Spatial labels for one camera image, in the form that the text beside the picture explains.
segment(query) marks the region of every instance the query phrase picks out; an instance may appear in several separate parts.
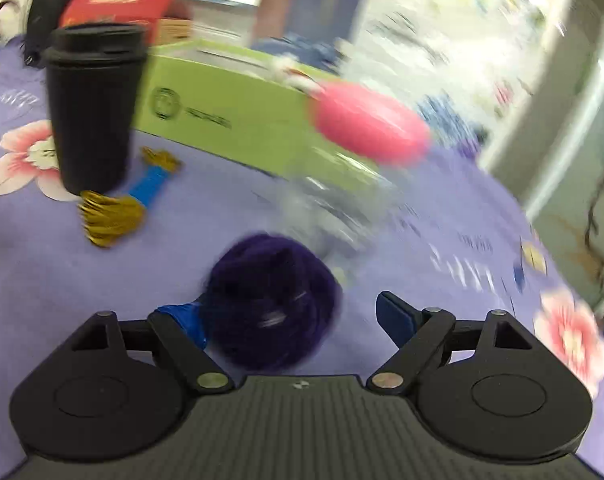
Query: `blurred toy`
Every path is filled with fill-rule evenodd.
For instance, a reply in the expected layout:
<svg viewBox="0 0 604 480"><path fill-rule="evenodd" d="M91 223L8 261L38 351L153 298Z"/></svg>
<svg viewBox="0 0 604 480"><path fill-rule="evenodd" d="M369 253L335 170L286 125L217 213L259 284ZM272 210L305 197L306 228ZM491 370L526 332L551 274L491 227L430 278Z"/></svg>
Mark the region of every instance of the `blurred toy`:
<svg viewBox="0 0 604 480"><path fill-rule="evenodd" d="M82 203L79 208L86 237L95 245L111 247L118 238L140 227L146 210L164 181L182 165L164 150L155 152L144 147L142 157L149 167L144 178L128 195L111 198L93 191L80 194Z"/></svg>
<svg viewBox="0 0 604 480"><path fill-rule="evenodd" d="M309 74L298 68L298 60L291 54L274 56L268 65L269 79L284 86L314 95L322 88Z"/></svg>
<svg viewBox="0 0 604 480"><path fill-rule="evenodd" d="M341 289L331 271L300 243L255 234L214 265L204 293L165 305L200 348L207 341L247 370L281 370L308 357L332 326Z"/></svg>

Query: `flower pattern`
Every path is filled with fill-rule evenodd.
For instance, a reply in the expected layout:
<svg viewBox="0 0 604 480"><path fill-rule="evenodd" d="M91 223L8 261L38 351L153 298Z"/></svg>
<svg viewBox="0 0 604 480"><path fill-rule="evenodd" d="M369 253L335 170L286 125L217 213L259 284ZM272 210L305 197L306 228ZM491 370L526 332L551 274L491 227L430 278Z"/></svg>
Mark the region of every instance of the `flower pattern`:
<svg viewBox="0 0 604 480"><path fill-rule="evenodd" d="M567 288L541 295L542 311L534 318L536 336L595 398L604 377L604 339L589 306L577 303Z"/></svg>
<svg viewBox="0 0 604 480"><path fill-rule="evenodd" d="M62 186L50 121L36 121L6 132L0 147L9 151L0 157L0 195L17 191L35 178L49 198L77 199Z"/></svg>

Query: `purple bedsheet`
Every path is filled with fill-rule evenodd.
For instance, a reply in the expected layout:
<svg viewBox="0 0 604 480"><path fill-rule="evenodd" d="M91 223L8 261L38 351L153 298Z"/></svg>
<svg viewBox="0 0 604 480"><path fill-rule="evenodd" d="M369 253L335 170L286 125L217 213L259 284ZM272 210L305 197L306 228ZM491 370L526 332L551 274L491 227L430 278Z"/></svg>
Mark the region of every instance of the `purple bedsheet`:
<svg viewBox="0 0 604 480"><path fill-rule="evenodd" d="M43 76L21 66L16 48L0 50L0 138L46 116ZM30 104L18 108L25 95ZM139 319L159 305L191 301L234 240L272 223L274 179L138 132L135 147L142 145L170 150L184 168L140 231L112 250L92 246L76 206L48 199L35 183L0 196L0 477L24 459L8 418L11 392L55 346L97 310ZM142 172L136 157L129 181ZM504 308L532 330L540 290L562 279L547 258L547 275L525 272L520 291L513 265L521 239L532 234L514 199L466 161L432 150L414 172L406 204L390 212L361 279L346 292L334 332L290 372L365 378L380 366L396 351L375 318L382 290L458 318L484 319L487 311ZM479 279L459 273L458 261L479 269ZM604 475L604 380L578 454Z"/></svg>

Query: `clear plastic object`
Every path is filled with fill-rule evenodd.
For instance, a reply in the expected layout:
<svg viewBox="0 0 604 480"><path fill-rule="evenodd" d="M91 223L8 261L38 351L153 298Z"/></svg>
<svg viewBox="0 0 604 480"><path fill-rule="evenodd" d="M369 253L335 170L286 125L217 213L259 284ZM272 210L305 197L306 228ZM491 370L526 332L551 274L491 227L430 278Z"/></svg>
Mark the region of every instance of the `clear plastic object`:
<svg viewBox="0 0 604 480"><path fill-rule="evenodd" d="M312 137L291 168L282 230L345 285L373 245L396 192L393 180L425 152L428 127L396 100L343 82L325 85L312 113L322 136Z"/></svg>
<svg viewBox="0 0 604 480"><path fill-rule="evenodd" d="M451 148L499 136L538 63L543 15L527 0L370 0L343 78L421 113Z"/></svg>

